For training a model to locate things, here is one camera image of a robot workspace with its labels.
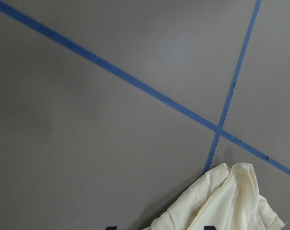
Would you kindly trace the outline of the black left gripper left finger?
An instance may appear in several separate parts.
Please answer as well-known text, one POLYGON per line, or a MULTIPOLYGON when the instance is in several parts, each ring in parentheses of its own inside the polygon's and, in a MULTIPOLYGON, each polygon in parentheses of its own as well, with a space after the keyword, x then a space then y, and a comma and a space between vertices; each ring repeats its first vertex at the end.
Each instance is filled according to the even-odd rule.
POLYGON ((105 230, 117 230, 117 226, 108 226, 105 230))

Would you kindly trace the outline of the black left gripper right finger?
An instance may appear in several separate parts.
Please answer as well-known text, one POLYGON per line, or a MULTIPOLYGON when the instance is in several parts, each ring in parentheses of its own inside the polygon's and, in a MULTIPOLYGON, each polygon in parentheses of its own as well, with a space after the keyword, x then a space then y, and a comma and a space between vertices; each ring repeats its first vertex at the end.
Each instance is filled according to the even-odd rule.
POLYGON ((204 226, 204 230, 216 230, 215 226, 204 226))

